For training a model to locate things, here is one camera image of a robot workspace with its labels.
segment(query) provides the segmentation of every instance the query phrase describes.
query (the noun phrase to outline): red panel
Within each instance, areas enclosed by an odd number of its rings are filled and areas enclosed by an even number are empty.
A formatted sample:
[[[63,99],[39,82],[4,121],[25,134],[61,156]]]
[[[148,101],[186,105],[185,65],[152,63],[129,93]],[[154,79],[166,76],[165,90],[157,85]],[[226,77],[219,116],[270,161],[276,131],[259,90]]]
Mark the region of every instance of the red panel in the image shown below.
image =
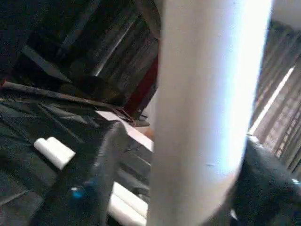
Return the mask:
[[[124,110],[130,115],[136,112],[145,96],[149,93],[152,85],[157,81],[158,76],[158,56],[155,58],[150,69],[145,74],[144,78],[139,83],[131,97],[129,98]]]

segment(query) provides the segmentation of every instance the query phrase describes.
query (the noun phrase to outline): metal rod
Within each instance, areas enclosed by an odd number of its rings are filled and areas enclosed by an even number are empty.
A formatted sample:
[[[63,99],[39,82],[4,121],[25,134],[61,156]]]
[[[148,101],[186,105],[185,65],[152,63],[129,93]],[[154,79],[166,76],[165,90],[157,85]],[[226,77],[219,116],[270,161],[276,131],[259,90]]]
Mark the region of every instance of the metal rod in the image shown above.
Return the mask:
[[[83,99],[80,97],[75,97],[75,96],[71,96],[71,95],[67,95],[67,94],[63,94],[63,93],[53,92],[53,91],[46,90],[46,89],[25,86],[22,84],[17,84],[17,83],[13,83],[13,82],[9,82],[9,81],[6,81],[2,87],[4,89],[10,89],[10,90],[21,91],[24,93],[42,95],[42,96],[51,97],[51,98],[55,98],[55,99],[68,100],[68,101],[83,103],[83,104],[87,104],[87,105],[94,105],[94,106],[98,106],[98,107],[107,107],[110,110],[113,110],[114,113],[116,113],[116,110],[114,109],[113,105],[97,102],[94,100]]]
[[[236,181],[271,2],[166,0],[148,226],[203,224]]]

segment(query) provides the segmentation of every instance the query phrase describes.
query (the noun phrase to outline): white cylinder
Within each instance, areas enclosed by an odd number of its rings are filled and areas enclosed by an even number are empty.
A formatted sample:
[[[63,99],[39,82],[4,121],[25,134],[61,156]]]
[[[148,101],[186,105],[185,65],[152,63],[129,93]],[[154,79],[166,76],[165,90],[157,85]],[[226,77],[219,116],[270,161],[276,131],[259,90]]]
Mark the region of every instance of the white cylinder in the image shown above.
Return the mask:
[[[66,164],[74,157],[75,152],[55,137],[49,137],[47,142],[57,151],[58,157]]]
[[[142,217],[146,218],[148,205],[145,201],[137,197],[135,194],[131,193],[129,190],[127,190],[117,182],[114,182],[112,193],[118,196],[122,201],[133,208]]]
[[[148,226],[197,226],[238,175],[271,0],[166,0]]]
[[[33,146],[60,170],[64,168],[65,162],[58,157],[56,149],[54,149],[44,138],[37,139]]]
[[[146,219],[128,206],[118,196],[112,194],[108,207],[109,214],[123,226],[145,226]]]

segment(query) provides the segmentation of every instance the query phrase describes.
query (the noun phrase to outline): white pipe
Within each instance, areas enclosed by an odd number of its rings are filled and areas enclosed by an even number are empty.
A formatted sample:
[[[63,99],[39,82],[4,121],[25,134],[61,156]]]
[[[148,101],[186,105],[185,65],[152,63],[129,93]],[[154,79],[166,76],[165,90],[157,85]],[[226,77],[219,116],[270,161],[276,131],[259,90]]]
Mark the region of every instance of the white pipe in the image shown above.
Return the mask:
[[[122,226],[146,225],[146,219],[115,194],[111,195],[108,211]]]
[[[67,164],[74,157],[75,152],[55,137],[49,137],[47,142],[52,146],[53,150],[58,152],[58,155],[64,161],[64,164]]]
[[[271,0],[166,0],[148,226],[201,225],[238,175]]]
[[[127,205],[146,219],[148,205],[142,199],[131,193],[122,185],[114,182],[112,193],[122,199]]]
[[[67,162],[65,161],[65,159],[60,158],[58,150],[53,148],[51,144],[49,144],[45,139],[37,139],[34,142],[33,146],[60,170],[64,168]]]

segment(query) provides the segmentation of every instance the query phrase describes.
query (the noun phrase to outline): ceiling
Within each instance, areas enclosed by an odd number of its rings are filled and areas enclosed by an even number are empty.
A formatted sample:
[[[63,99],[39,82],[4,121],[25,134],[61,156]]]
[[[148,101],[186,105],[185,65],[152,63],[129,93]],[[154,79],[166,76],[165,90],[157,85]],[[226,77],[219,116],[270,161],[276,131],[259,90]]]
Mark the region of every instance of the ceiling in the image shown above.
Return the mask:
[[[301,30],[301,0],[274,0],[272,19]]]

